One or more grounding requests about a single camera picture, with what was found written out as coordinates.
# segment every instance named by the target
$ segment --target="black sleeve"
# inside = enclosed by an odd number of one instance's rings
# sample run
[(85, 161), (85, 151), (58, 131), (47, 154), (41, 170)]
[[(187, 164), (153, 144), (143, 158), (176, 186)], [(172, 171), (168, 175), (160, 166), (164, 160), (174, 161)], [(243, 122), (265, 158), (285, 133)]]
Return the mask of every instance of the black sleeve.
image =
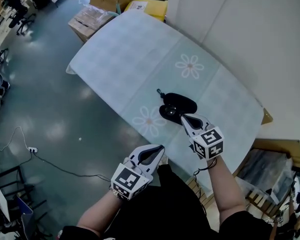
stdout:
[(247, 211), (228, 217), (220, 226), (221, 239), (269, 240), (272, 226)]
[(67, 239), (99, 240), (99, 237), (91, 230), (82, 227), (65, 226), (59, 240)]

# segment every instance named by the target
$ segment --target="black cable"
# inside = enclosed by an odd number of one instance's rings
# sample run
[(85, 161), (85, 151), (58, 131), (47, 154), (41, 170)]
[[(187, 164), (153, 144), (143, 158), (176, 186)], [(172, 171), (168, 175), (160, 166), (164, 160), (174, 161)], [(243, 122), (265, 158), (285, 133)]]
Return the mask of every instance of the black cable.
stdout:
[[(217, 159), (214, 158), (213, 161), (212, 161), (212, 163), (211, 163), (209, 166), (207, 166), (206, 168), (203, 168), (203, 169), (198, 168), (198, 170), (196, 170), (196, 171), (193, 173), (193, 177), (194, 177), (195, 184), (196, 184), (196, 186), (197, 186), (198, 189), (199, 189), (199, 195), (198, 195), (199, 200), (200, 200), (200, 198), (202, 197), (202, 196), (201, 196), (202, 193), (201, 193), (201, 187), (200, 187), (200, 185), (199, 185), (199, 183), (198, 183), (198, 180), (197, 180), (197, 175), (198, 175), (200, 172), (202, 172), (202, 171), (206, 171), (206, 170), (208, 170), (208, 169), (210, 169), (210, 168), (216, 166), (216, 164), (217, 164)], [(203, 208), (204, 214), (207, 216), (207, 211), (206, 211), (205, 206), (204, 206), (202, 203), (200, 203), (200, 204), (201, 204), (201, 206), (202, 206), (202, 208)]]
[(60, 170), (60, 171), (62, 171), (62, 172), (64, 172), (64, 173), (71, 174), (71, 175), (74, 175), (74, 176), (77, 176), (77, 177), (80, 177), (80, 178), (81, 178), (81, 177), (98, 177), (99, 179), (101, 179), (101, 180), (103, 180), (103, 181), (105, 181), (105, 182), (111, 182), (110, 179), (108, 179), (106, 176), (103, 176), (102, 174), (95, 174), (95, 175), (80, 175), (80, 174), (76, 174), (76, 173), (74, 173), (74, 172), (71, 172), (71, 171), (67, 171), (67, 170), (65, 170), (65, 169), (62, 169), (62, 168), (60, 168), (60, 167), (54, 165), (52, 162), (49, 162), (49, 161), (47, 161), (47, 160), (45, 160), (45, 159), (43, 159), (43, 158), (37, 156), (35, 152), (33, 152), (33, 155), (34, 155), (36, 158), (38, 158), (39, 160), (48, 163), (49, 165), (53, 166), (54, 168), (56, 168), (56, 169), (58, 169), (58, 170)]

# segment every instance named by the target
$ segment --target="table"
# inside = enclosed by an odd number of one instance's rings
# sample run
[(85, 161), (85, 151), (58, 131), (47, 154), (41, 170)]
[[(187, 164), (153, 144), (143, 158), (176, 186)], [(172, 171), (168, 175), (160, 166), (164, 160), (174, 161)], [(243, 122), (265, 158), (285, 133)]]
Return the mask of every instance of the table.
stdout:
[[(140, 11), (124, 12), (102, 27), (66, 72), (78, 74), (150, 143), (164, 145), (165, 154), (189, 175), (207, 163), (189, 148), (182, 126), (161, 118), (163, 101), (156, 89), (194, 100), (197, 114), (221, 129), (222, 157), (232, 173), (248, 153), (264, 116), (261, 104), (219, 61)], [(211, 194), (208, 172), (197, 178), (206, 195)]]

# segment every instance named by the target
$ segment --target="gray floor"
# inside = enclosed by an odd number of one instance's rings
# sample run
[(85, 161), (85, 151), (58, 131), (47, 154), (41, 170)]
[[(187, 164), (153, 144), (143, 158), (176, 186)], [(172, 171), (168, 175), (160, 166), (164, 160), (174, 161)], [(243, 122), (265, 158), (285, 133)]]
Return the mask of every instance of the gray floor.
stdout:
[[(111, 178), (124, 157), (147, 141), (77, 75), (65, 73), (82, 46), (68, 21), (88, 2), (63, 0), (59, 8), (50, 4), (38, 13), (26, 36), (16, 36), (9, 46), (2, 72), (11, 89), (0, 110), (0, 148), (21, 126), (27, 145), (38, 148), (40, 157), (78, 174)], [(0, 152), (1, 171), (30, 157), (17, 131)], [(54, 235), (64, 225), (75, 225), (109, 187), (97, 177), (78, 178), (37, 158), (22, 165), (22, 171), (27, 183), (35, 185), (34, 199), (47, 199), (37, 216), (48, 211), (42, 225)], [(184, 180), (189, 177), (176, 166), (174, 171)]]

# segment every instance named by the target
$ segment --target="black and white marker cube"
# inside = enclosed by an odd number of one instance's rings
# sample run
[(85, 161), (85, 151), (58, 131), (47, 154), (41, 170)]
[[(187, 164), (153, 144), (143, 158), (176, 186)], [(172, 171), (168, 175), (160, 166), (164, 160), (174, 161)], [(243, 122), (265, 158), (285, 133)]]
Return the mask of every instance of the black and white marker cube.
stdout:
[(149, 181), (148, 178), (120, 163), (111, 178), (111, 187), (124, 198), (130, 200), (144, 190)]
[(220, 156), (224, 151), (224, 136), (219, 127), (192, 137), (193, 150), (206, 160)]

